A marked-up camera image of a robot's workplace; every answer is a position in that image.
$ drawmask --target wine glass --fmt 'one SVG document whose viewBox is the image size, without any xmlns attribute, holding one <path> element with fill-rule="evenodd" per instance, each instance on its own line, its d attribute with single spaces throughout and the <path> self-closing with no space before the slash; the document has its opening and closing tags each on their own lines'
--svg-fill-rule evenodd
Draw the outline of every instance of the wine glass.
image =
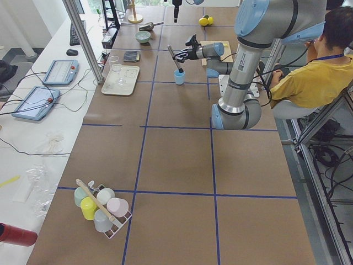
<svg viewBox="0 0 353 265">
<path fill-rule="evenodd" d="M 109 62 L 110 69 L 113 72 L 119 74 L 121 71 L 121 63 L 119 63 L 119 57 L 115 55 L 109 56 L 108 62 Z M 115 80 L 115 83 L 121 86 L 125 83 L 125 80 L 119 77 L 117 80 Z"/>
</svg>

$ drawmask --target red cylinder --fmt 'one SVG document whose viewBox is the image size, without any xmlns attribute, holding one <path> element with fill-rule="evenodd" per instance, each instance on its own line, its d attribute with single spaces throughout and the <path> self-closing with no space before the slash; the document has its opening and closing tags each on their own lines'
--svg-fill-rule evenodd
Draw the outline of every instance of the red cylinder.
<svg viewBox="0 0 353 265">
<path fill-rule="evenodd" d="M 0 242 L 29 247 L 37 237 L 36 232 L 0 223 Z"/>
</svg>

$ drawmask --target person's neck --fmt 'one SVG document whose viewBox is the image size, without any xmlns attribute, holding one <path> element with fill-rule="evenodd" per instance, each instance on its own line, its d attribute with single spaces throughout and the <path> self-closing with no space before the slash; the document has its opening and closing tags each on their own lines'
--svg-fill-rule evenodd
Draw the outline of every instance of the person's neck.
<svg viewBox="0 0 353 265">
<path fill-rule="evenodd" d="M 342 57 L 333 57 L 330 58 L 330 56 L 336 56 L 336 55 L 341 55 L 343 54 L 344 50 L 338 47 L 333 47 L 331 50 L 325 48 L 321 49 L 318 51 L 318 56 L 317 58 L 322 58 L 323 61 L 329 62 L 329 63 L 334 63 L 337 65 L 343 65 L 346 64 L 350 61 L 348 57 L 342 56 Z"/>
</svg>

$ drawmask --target yellow shirt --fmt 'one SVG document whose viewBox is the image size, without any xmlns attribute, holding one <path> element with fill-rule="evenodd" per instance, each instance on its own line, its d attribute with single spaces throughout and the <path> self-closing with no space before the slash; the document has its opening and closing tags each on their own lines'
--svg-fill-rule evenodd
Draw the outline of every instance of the yellow shirt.
<svg viewBox="0 0 353 265">
<path fill-rule="evenodd" d="M 314 60 L 290 72 L 271 89 L 271 107 L 283 99 L 304 108 L 331 103 L 353 79 L 353 55 L 346 56 L 351 62 L 345 65 Z"/>
</svg>

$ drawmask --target tablet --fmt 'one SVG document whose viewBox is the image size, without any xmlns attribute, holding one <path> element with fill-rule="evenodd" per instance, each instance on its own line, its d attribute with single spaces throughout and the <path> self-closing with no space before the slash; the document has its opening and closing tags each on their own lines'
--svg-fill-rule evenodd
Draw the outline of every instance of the tablet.
<svg viewBox="0 0 353 265">
<path fill-rule="evenodd" d="M 66 86 L 72 82 L 78 70 L 77 60 L 53 60 L 43 84 L 47 86 Z"/>
<path fill-rule="evenodd" d="M 36 86 L 17 106 L 12 116 L 29 120 L 41 120 L 57 102 L 59 95 L 60 90 L 58 89 Z"/>
</svg>

